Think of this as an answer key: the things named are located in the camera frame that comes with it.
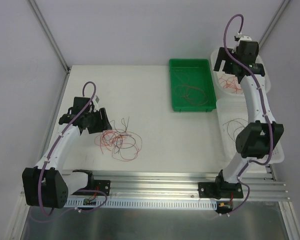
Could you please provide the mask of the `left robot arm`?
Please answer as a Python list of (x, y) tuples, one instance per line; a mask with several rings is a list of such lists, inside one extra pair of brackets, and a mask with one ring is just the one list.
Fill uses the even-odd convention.
[(58, 121), (52, 146), (34, 167), (27, 167), (22, 173), (26, 203), (33, 207), (61, 209), (70, 195), (89, 195), (96, 190), (92, 171), (76, 169), (63, 177), (62, 170), (83, 131), (91, 135), (111, 129), (104, 107), (96, 109), (90, 98), (75, 97), (72, 107)]

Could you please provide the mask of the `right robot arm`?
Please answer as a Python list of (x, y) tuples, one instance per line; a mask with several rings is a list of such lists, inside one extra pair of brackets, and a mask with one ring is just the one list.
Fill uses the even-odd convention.
[(215, 178), (210, 196), (216, 199), (243, 198), (242, 174), (251, 164), (267, 165), (284, 133), (284, 126), (277, 123), (269, 106), (266, 72), (256, 62), (258, 54), (259, 44), (252, 40), (239, 40), (234, 49), (223, 46), (218, 50), (213, 69), (237, 77), (245, 97), (248, 124), (236, 137), (236, 154)]

